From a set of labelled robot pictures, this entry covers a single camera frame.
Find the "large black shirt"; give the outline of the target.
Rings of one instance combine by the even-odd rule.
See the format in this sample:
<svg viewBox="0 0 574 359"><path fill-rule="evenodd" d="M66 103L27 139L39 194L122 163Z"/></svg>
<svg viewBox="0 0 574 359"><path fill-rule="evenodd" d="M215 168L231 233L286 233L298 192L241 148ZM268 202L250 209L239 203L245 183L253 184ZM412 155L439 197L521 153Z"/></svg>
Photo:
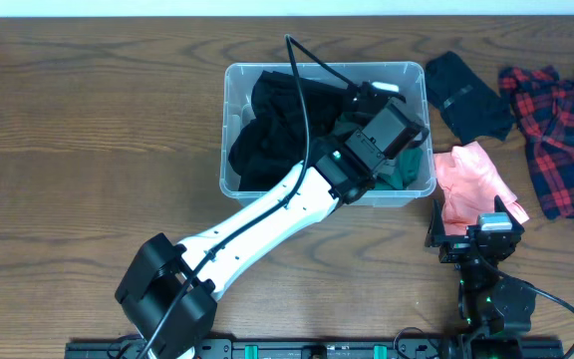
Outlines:
<svg viewBox="0 0 574 359"><path fill-rule="evenodd" d="M268 191L304 159L304 116L311 138L331 134L349 90L306 79L301 85L304 102L291 75L263 72L256 81L251 96L255 118L241 130L228 155L240 175L240 191Z"/></svg>

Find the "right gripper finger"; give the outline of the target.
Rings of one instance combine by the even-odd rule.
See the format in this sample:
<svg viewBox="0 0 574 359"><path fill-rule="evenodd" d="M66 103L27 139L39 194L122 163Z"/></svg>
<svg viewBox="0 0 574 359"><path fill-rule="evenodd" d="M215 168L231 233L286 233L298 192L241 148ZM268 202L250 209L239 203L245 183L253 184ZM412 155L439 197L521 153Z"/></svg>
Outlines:
<svg viewBox="0 0 574 359"><path fill-rule="evenodd" d="M444 225L441 216L441 205L437 199L432 201L430 225L427 232L427 245L440 245L445 236Z"/></svg>
<svg viewBox="0 0 574 359"><path fill-rule="evenodd" d="M514 202L505 203L500 195L496 195L493 203L495 212L505 213L511 222L518 222L519 207L515 206Z"/></svg>

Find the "green cloth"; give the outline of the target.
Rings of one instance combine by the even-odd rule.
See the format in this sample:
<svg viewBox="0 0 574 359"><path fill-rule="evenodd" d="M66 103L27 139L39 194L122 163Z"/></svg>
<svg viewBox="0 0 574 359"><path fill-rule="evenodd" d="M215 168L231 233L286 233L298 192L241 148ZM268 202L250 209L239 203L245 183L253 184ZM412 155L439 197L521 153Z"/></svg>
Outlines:
<svg viewBox="0 0 574 359"><path fill-rule="evenodd" d="M331 134L345 138L356 129L362 129L373 115L361 112L344 112L336 120ZM377 174L375 190L404 190L419 176L424 151L406 148L394 159L386 160Z"/></svg>

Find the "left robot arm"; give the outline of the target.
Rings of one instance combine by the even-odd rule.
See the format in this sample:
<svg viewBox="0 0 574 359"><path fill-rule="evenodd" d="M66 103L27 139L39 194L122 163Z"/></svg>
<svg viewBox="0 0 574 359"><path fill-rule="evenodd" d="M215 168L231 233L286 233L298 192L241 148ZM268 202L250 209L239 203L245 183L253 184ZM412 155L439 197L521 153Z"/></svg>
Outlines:
<svg viewBox="0 0 574 359"><path fill-rule="evenodd" d="M249 266L299 230L374 188L378 171L430 130L392 97L362 128L309 138L305 159L226 221L177 243L159 233L138 250L115 299L144 340L141 358L191 357L217 302Z"/></svg>

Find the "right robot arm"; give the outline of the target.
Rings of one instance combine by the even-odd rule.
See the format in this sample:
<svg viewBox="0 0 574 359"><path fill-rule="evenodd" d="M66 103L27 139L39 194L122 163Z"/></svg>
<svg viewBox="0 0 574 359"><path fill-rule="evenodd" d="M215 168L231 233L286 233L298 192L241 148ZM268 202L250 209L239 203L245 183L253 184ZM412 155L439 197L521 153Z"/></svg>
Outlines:
<svg viewBox="0 0 574 359"><path fill-rule="evenodd" d="M462 344L531 329L535 294L498 269L498 264L513 254L523 232L498 196L494 212L479 215L464 234L448 234L441 205L432 205L425 246L436 248L438 260L453 264L459 272L458 311L468 323Z"/></svg>

